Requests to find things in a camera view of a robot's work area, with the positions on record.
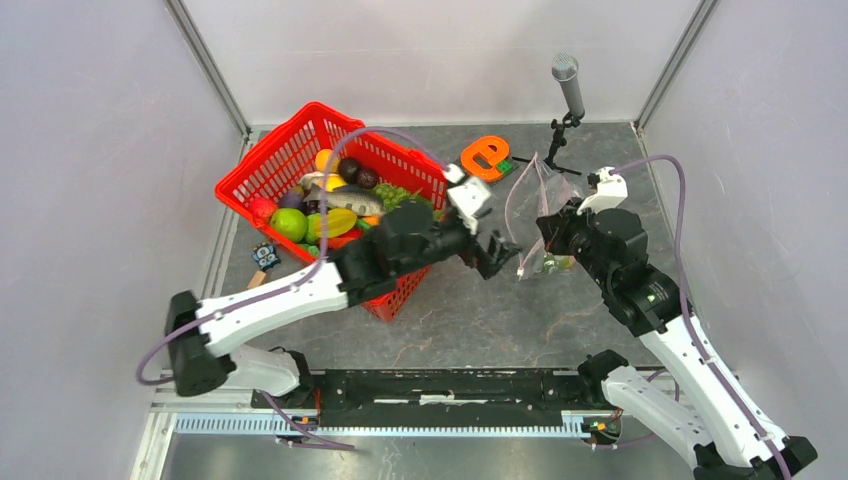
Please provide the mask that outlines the yellow green toy mango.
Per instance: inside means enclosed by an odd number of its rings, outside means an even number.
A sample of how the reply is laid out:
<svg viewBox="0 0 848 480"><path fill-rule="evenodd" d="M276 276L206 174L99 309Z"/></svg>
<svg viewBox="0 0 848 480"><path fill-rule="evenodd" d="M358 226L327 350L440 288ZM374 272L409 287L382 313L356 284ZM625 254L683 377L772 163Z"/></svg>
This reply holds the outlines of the yellow green toy mango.
<svg viewBox="0 0 848 480"><path fill-rule="evenodd" d="M571 270L576 263L577 261L573 256L546 253L540 272L547 275L565 273Z"/></svg>

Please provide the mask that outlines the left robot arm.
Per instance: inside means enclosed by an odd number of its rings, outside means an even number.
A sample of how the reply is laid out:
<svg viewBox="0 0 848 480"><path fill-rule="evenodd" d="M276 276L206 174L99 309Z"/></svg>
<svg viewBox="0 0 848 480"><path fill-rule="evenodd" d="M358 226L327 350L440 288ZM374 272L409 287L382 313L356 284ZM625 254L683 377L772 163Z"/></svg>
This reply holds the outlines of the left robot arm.
<svg viewBox="0 0 848 480"><path fill-rule="evenodd" d="M251 349L248 341L301 319L367 303L395 290L401 277L452 256L489 279L520 250L499 231L482 246L455 208L436 221L429 206L404 201L362 237L278 281L204 300L179 292L171 299L165 327L176 392L198 396L240 379L290 407L302 407L314 394L304 356Z"/></svg>

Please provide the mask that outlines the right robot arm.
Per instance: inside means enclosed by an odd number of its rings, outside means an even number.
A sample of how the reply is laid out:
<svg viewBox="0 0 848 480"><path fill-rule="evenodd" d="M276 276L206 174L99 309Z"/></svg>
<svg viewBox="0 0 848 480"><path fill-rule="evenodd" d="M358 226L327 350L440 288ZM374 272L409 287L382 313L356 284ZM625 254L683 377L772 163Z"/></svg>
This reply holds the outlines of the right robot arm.
<svg viewBox="0 0 848 480"><path fill-rule="evenodd" d="M634 416L690 466L697 479L790 479L818 458L809 439L770 420L721 360L678 284L654 267L639 216L567 205L537 219L545 249L564 254L595 281L610 314L682 387L685 407L606 350L578 368L580 400Z"/></svg>

